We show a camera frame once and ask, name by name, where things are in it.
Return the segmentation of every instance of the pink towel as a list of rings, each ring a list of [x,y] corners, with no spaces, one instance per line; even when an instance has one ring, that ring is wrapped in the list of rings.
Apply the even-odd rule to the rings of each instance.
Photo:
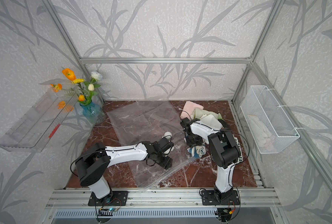
[[[204,107],[201,106],[201,105],[199,105],[199,104],[197,104],[197,103],[194,103],[194,102],[191,102],[191,101],[186,101],[180,118],[181,119],[183,119],[183,118],[189,118],[189,119],[191,119],[189,115],[192,114],[192,112],[194,111],[195,108],[200,108],[201,110],[203,110]]]

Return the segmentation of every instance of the vase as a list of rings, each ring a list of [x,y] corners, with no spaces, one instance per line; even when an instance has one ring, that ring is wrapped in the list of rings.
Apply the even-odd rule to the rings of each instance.
[[[80,104],[80,106],[82,108],[82,114],[91,124],[99,124],[105,120],[106,115],[102,111],[101,106],[94,104],[93,101],[91,101],[88,105]]]

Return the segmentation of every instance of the clear acrylic shelf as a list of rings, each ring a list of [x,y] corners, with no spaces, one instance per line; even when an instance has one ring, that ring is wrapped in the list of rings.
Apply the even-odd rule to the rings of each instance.
[[[49,89],[0,139],[0,147],[9,152],[41,152],[77,100],[74,91]]]

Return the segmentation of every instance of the green cloth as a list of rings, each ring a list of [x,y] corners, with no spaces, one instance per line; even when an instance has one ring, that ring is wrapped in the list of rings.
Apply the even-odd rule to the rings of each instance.
[[[200,117],[202,117],[202,115],[209,115],[212,114],[214,116],[215,119],[222,119],[222,116],[220,113],[216,114],[215,112],[212,111],[208,111],[208,110],[201,110],[200,108],[195,108],[194,111],[191,114],[191,118],[195,119],[200,119]]]

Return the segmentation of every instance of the white wire basket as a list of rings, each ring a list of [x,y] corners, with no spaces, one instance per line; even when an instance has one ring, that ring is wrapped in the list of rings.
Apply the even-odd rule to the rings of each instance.
[[[299,138],[267,86],[251,86],[241,110],[261,154],[279,153]]]

